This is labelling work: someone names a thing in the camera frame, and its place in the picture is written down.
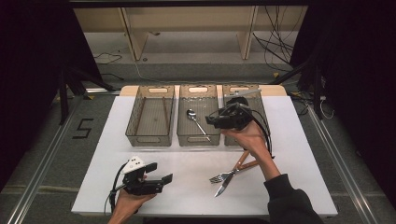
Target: black curtain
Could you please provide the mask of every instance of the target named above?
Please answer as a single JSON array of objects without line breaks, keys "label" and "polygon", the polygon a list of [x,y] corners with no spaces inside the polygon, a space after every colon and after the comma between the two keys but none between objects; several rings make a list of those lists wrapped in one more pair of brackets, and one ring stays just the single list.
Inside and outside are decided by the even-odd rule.
[{"label": "black curtain", "polygon": [[[1,1],[0,36],[2,189],[24,152],[32,147],[57,94],[63,67],[73,66],[102,79],[70,7]],[[76,85],[83,88],[80,82]]]}]

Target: utensil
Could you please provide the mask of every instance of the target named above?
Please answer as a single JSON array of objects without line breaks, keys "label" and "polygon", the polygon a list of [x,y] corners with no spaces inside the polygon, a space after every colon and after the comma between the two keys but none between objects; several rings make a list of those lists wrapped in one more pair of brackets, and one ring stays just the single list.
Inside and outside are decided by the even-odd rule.
[{"label": "utensil", "polygon": [[187,118],[189,118],[190,120],[195,121],[195,123],[197,124],[198,128],[201,130],[201,132],[206,135],[206,132],[204,131],[204,129],[201,127],[201,125],[198,123],[197,121],[197,115],[195,114],[195,112],[191,109],[187,110]]},{"label": "utensil", "polygon": [[215,197],[220,196],[220,194],[222,192],[224,192],[224,190],[227,189],[228,184],[230,184],[231,180],[233,179],[233,177],[235,176],[235,173],[238,171],[238,167],[241,167],[242,163],[244,163],[245,159],[247,158],[249,152],[247,150],[244,151],[244,153],[242,154],[241,158],[239,158],[238,162],[236,163],[236,165],[233,167],[233,173],[230,173],[227,178],[224,180],[223,184],[221,185],[221,187],[218,189],[218,192],[216,192]]},{"label": "utensil", "polygon": [[243,171],[243,170],[245,170],[245,169],[247,169],[247,168],[253,167],[253,166],[257,165],[257,164],[259,164],[257,161],[248,162],[248,163],[246,163],[246,164],[241,165],[241,166],[238,167],[236,170],[235,170],[235,169],[232,169],[232,170],[229,171],[229,172],[224,172],[224,173],[221,173],[221,174],[219,174],[219,175],[213,176],[212,178],[209,179],[209,181],[210,181],[211,184],[217,184],[217,183],[219,183],[219,182],[221,182],[221,181],[227,179],[227,177],[228,177],[229,175],[237,174],[237,173],[239,173],[240,171]]}]

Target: black sleeve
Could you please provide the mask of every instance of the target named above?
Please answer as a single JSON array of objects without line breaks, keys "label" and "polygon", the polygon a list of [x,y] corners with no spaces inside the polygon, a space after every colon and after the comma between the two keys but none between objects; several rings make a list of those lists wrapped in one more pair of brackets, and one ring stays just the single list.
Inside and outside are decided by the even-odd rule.
[{"label": "black sleeve", "polygon": [[270,196],[268,211],[271,224],[323,223],[306,193],[291,186],[288,175],[277,176],[264,185]]}]

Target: floor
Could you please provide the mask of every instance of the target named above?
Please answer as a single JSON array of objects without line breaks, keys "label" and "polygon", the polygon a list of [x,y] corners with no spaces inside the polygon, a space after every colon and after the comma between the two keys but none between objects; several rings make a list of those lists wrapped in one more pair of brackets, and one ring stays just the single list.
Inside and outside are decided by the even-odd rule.
[{"label": "floor", "polygon": [[[292,45],[296,35],[291,33],[287,43]],[[96,61],[104,81],[116,87],[185,82],[264,84],[274,80],[276,75],[284,74],[282,70],[290,69],[277,57],[266,52],[257,40],[252,42],[248,60],[242,60],[233,33],[152,33],[148,37],[142,59],[136,63],[130,57],[123,34],[86,36],[92,54],[98,56]],[[270,35],[262,32],[257,33],[257,36],[268,39]],[[272,50],[283,56],[280,48],[273,46]],[[288,92],[298,92],[297,81],[298,76],[293,77],[283,83],[283,86]],[[97,88],[89,82],[85,85],[87,89]],[[336,111],[332,113],[331,105],[324,102],[322,109],[327,118],[318,120],[307,100],[310,93],[298,93],[299,97],[292,97],[296,113],[299,114],[319,170],[339,212],[338,216],[325,218],[324,222],[396,223],[395,209],[356,152],[343,124],[337,118]],[[20,219],[22,223],[108,222],[109,217],[82,217],[70,211],[116,95],[116,92],[90,92],[86,97],[74,97],[70,93],[71,119],[64,126],[59,125],[59,99],[53,100],[47,121],[43,124],[32,148],[26,152],[0,194],[0,223],[9,221],[18,203],[23,203],[19,208],[25,212]],[[91,128],[87,138],[78,138],[85,133],[78,130],[78,127],[83,127],[82,120],[85,120],[84,125]],[[60,137],[60,140],[54,142],[54,137]],[[38,183],[36,189],[32,187],[35,183]],[[34,194],[28,195],[30,200],[20,200],[26,192]],[[260,220],[148,220],[136,216],[130,223],[211,221],[255,223]]]}]

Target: metal rail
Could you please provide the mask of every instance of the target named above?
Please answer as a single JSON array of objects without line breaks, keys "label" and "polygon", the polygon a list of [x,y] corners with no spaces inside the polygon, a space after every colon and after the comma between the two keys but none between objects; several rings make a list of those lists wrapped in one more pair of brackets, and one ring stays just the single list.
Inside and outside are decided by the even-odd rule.
[{"label": "metal rail", "polygon": [[71,113],[69,114],[68,118],[64,122],[63,125],[59,126],[58,131],[56,132],[55,136],[53,137],[49,147],[41,160],[40,164],[38,165],[35,174],[32,176],[29,184],[27,185],[24,193],[20,197],[20,200],[15,205],[12,213],[7,221],[8,224],[14,223],[22,223],[24,217],[26,216],[30,205],[37,194],[37,191],[44,180],[44,177],[47,174],[50,165],[52,164],[53,159],[56,156],[58,148],[60,147],[62,141],[64,140],[65,133],[70,126],[70,121],[73,118],[78,106],[82,102],[83,96],[77,96],[73,100],[73,104],[71,107]]},{"label": "metal rail", "polygon": [[327,130],[323,120],[318,120],[318,117],[315,115],[315,112],[311,108],[311,106],[308,107],[308,110],[309,116],[311,117],[317,128],[320,138],[322,139],[327,151],[329,152],[329,156],[332,159],[332,162],[337,169],[338,174],[341,176],[341,180],[346,187],[349,197],[355,204],[355,207],[359,215],[361,216],[362,222],[365,224],[379,223],[377,218],[375,217],[374,211],[372,210],[370,204],[361,192],[361,189],[356,183],[355,178],[347,167],[347,164],[345,163],[334,141],[332,140],[332,137],[330,136],[330,133]]}]

